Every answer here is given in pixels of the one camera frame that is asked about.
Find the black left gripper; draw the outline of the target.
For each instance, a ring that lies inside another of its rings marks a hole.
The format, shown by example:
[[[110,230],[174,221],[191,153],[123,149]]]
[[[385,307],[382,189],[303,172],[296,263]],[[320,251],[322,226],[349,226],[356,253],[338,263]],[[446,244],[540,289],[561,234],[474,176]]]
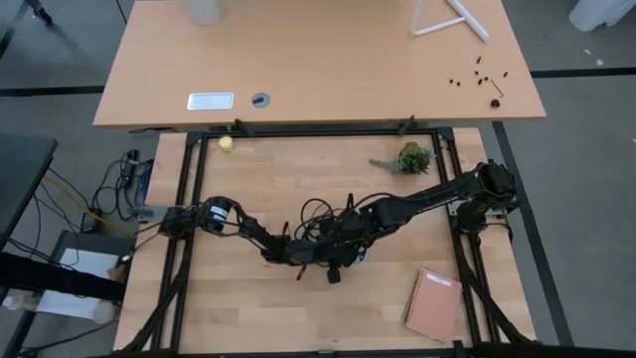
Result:
[[[293,240],[286,245],[286,258],[290,266],[308,266],[327,263],[327,279],[330,284],[341,281],[343,262],[337,257],[338,246],[333,240],[310,242]]]

